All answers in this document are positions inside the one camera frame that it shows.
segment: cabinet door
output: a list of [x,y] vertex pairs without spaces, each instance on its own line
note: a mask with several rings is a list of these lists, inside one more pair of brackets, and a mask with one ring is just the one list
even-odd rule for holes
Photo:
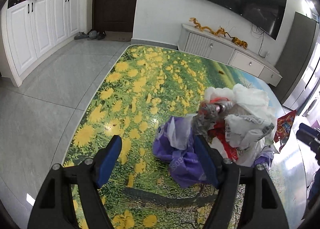
[[50,0],[31,0],[30,17],[37,57],[53,47]]
[[51,0],[51,23],[53,44],[68,38],[67,0]]
[[24,1],[9,8],[6,15],[9,46],[18,75],[37,60],[30,13],[30,1]]
[[67,0],[68,36],[80,31],[80,0]]

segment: red plastic bag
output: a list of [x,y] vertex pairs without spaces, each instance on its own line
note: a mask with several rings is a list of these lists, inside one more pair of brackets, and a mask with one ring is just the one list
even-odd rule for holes
[[275,142],[289,137],[296,114],[297,110],[294,110],[287,113],[285,116],[278,118],[277,131],[275,138],[273,139]]

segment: tv stand drawer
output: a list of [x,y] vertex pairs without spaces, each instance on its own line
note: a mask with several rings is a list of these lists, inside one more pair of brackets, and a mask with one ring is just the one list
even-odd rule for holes
[[238,51],[234,54],[234,58],[232,60],[231,66],[239,68],[256,77],[260,75],[260,73],[264,68],[264,66],[259,62],[253,60],[252,58]]

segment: gray floor tile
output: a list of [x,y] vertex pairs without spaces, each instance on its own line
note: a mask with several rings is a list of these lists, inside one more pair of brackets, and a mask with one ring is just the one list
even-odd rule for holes
[[25,95],[76,108],[111,56],[61,55],[30,85]]
[[113,56],[124,44],[124,42],[80,40],[75,41],[73,46],[64,54],[96,54]]
[[20,229],[27,229],[31,208],[27,209],[12,194],[7,185],[0,177],[0,199],[11,218]]
[[36,197],[74,109],[0,88],[0,176],[23,204]]
[[128,46],[130,46],[130,42],[125,42],[122,47],[117,51],[117,53],[115,54],[115,56],[121,56],[122,53],[127,49]]
[[67,151],[69,149],[70,142],[81,121],[83,113],[84,111],[76,109],[72,114],[70,121],[68,122],[68,125],[62,134],[62,137],[60,139],[60,142],[58,144],[57,150],[54,154],[50,167],[54,163],[60,163],[60,164],[63,163],[65,156],[67,154]]

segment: doormat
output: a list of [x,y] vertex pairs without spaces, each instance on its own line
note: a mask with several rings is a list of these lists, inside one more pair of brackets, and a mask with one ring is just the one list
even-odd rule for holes
[[[218,190],[196,184],[182,189],[168,164],[152,154],[157,128],[170,116],[195,113],[209,86],[251,86],[238,69],[192,54],[133,45],[119,58],[87,108],[64,167],[78,165],[106,147],[114,134],[123,147],[99,194],[116,229],[201,229]],[[78,187],[72,189],[77,219],[87,228]],[[239,187],[229,228],[236,228],[244,195]]]
[[132,32],[107,32],[105,40],[107,41],[119,41],[129,42],[132,38]]

